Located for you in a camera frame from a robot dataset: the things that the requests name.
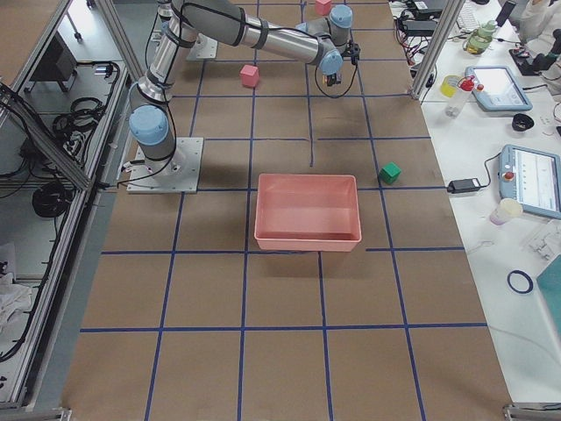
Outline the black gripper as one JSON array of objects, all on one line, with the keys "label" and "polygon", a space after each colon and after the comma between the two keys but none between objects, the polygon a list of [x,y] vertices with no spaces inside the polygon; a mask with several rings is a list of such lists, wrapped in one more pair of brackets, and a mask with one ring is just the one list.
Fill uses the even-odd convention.
[{"label": "black gripper", "polygon": [[326,75],[324,77],[324,84],[326,86],[334,86],[334,85],[338,85],[342,82],[342,75],[337,72],[335,74],[332,75]]}]

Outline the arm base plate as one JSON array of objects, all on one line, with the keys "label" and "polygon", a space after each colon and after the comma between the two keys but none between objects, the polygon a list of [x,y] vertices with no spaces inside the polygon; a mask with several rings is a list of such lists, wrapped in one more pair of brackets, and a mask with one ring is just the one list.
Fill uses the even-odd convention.
[{"label": "arm base plate", "polygon": [[174,157],[166,161],[145,161],[131,169],[127,191],[133,194],[196,193],[201,169],[203,138],[179,137]]},{"label": "arm base plate", "polygon": [[199,34],[195,44],[189,50],[187,61],[214,60],[217,57],[218,42],[215,39]]}]

